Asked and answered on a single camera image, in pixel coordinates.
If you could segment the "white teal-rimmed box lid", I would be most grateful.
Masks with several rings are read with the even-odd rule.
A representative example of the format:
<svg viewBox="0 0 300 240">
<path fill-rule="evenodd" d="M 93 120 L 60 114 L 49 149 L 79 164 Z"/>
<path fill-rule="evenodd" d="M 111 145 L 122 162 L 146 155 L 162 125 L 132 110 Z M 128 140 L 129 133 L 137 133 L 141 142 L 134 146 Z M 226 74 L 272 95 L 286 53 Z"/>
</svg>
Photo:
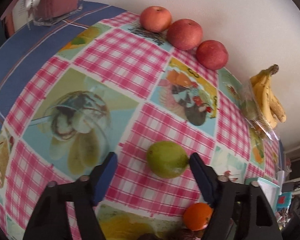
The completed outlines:
<svg viewBox="0 0 300 240">
<path fill-rule="evenodd" d="M 259 184 L 273 212 L 275 212 L 279 193 L 281 192 L 279 185 L 262 177 L 247 178 L 245 180 L 246 185 L 249 185 L 251 182 L 257 182 Z"/>
</svg>

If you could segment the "orange tangerine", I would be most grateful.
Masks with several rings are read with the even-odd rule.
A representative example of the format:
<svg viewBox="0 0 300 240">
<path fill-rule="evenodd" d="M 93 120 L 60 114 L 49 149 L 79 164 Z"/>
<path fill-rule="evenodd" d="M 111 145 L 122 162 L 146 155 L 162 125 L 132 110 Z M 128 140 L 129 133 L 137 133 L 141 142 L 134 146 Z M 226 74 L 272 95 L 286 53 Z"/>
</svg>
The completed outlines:
<svg viewBox="0 0 300 240">
<path fill-rule="evenodd" d="M 199 231 L 207 227 L 213 209 L 206 203 L 194 203 L 183 214 L 184 225 L 192 230 Z"/>
</svg>

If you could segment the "small green guava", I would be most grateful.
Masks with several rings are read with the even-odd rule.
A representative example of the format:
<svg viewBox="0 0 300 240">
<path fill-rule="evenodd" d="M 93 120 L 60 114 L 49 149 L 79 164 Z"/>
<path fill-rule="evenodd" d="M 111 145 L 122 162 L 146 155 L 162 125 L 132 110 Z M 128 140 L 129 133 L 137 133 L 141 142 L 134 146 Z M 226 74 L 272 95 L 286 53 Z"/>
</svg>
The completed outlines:
<svg viewBox="0 0 300 240">
<path fill-rule="evenodd" d="M 146 152 L 146 160 L 150 170 L 165 179 L 181 176 L 189 164 L 185 150 L 172 141 L 153 143 Z"/>
</svg>

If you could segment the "teal toy box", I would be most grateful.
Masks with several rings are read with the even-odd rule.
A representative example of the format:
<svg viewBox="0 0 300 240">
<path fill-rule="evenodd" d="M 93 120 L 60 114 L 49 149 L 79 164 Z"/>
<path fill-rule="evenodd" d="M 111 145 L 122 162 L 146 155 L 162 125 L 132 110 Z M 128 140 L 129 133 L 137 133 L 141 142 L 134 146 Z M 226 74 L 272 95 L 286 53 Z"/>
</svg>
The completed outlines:
<svg viewBox="0 0 300 240">
<path fill-rule="evenodd" d="M 283 192 L 279 195 L 276 205 L 276 211 L 280 211 L 282 209 L 289 209 L 293 198 L 292 192 Z"/>
</svg>

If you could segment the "dark brown passion fruit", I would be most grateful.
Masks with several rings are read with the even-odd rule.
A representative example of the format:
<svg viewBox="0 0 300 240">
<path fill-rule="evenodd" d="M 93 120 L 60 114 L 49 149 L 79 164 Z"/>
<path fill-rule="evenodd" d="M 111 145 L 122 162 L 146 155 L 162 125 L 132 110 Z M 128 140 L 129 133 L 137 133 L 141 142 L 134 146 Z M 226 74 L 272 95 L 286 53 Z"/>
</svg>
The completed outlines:
<svg viewBox="0 0 300 240">
<path fill-rule="evenodd" d="M 145 233 L 141 235 L 137 240 L 163 240 L 163 239 L 158 237 L 154 233 Z"/>
</svg>

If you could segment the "clear plastic fruit container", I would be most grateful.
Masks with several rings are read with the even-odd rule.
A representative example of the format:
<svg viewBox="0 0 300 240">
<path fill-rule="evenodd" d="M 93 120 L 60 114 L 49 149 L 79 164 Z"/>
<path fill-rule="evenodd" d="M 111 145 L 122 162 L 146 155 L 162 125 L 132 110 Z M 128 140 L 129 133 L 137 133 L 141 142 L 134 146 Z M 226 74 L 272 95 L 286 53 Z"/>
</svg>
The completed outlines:
<svg viewBox="0 0 300 240">
<path fill-rule="evenodd" d="M 274 128 L 271 128 L 259 108 L 249 80 L 243 83 L 242 88 L 239 90 L 239 99 L 239 108 L 254 132 L 262 140 L 279 141 L 279 135 Z"/>
</svg>

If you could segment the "yellow banana bunch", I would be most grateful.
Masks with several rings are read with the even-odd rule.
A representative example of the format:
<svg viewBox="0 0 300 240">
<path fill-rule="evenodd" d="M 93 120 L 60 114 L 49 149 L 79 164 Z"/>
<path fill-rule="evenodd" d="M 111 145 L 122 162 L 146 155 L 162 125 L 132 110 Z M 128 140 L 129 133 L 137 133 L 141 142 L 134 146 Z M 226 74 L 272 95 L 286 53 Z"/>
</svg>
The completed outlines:
<svg viewBox="0 0 300 240">
<path fill-rule="evenodd" d="M 275 129 L 278 122 L 283 123 L 287 119 L 283 106 L 271 90 L 271 77 L 278 71 L 279 66 L 274 64 L 250 78 L 256 102 L 271 129 Z"/>
</svg>

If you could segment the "pink checkered fruit tablecloth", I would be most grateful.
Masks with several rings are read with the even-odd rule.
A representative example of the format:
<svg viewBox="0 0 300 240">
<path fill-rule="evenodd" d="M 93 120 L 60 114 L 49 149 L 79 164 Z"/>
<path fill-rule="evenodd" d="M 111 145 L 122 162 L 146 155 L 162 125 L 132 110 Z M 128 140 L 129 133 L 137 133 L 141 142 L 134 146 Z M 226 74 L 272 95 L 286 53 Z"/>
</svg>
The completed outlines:
<svg viewBox="0 0 300 240">
<path fill-rule="evenodd" d="M 200 191 L 189 170 L 174 179 L 151 172 L 157 141 L 197 152 L 217 173 L 243 183 L 275 181 L 277 142 L 263 142 L 239 108 L 241 83 L 227 70 L 203 68 L 193 51 L 141 29 L 123 12 L 103 19 L 60 49 L 65 69 L 38 103 L 22 135 L 0 130 L 0 227 L 22 239 L 46 184 L 89 174 L 107 153 L 118 168 L 96 209 L 108 239 L 159 237 L 178 228 Z"/>
</svg>

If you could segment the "blue table cover cloth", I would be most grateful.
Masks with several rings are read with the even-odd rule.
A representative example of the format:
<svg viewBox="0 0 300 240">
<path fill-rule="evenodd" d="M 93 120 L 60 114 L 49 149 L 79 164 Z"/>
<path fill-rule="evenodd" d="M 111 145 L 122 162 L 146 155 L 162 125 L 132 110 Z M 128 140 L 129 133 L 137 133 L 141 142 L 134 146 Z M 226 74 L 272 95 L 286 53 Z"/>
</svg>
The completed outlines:
<svg viewBox="0 0 300 240">
<path fill-rule="evenodd" d="M 85 2 L 83 10 L 51 27 L 26 25 L 0 47 L 0 130 L 6 124 L 20 137 L 48 90 L 69 66 L 56 56 L 93 24 L 124 10 Z"/>
</svg>

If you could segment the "dark red apple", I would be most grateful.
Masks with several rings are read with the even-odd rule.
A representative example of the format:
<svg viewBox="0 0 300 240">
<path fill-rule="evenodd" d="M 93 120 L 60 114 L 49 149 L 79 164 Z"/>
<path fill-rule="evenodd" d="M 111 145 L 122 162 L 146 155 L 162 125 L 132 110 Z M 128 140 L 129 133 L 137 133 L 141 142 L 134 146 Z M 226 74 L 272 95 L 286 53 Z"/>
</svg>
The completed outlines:
<svg viewBox="0 0 300 240">
<path fill-rule="evenodd" d="M 227 64 L 229 54 L 221 42 L 216 40 L 206 40 L 198 46 L 196 58 L 205 68 L 219 70 Z"/>
</svg>

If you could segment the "pale red apple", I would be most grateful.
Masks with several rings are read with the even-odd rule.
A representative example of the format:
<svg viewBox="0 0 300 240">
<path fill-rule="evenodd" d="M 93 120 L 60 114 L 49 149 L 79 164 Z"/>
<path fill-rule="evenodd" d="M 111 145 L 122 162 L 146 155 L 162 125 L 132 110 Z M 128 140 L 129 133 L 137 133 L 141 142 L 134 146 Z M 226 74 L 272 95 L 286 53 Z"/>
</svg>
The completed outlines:
<svg viewBox="0 0 300 240">
<path fill-rule="evenodd" d="M 153 33 L 165 31 L 172 22 L 169 10 L 160 6 L 147 7 L 140 15 L 141 26 Z"/>
</svg>

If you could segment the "middle red apple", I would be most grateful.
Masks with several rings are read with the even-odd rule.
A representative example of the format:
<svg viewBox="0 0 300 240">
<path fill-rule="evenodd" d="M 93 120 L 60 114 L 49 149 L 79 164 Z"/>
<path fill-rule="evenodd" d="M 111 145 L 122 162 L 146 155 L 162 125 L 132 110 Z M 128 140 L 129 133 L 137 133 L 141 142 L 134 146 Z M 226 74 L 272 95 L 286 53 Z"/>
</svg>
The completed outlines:
<svg viewBox="0 0 300 240">
<path fill-rule="evenodd" d="M 203 29 L 191 19 L 180 19 L 172 23 L 167 31 L 167 41 L 177 49 L 191 50 L 203 38 Z"/>
</svg>

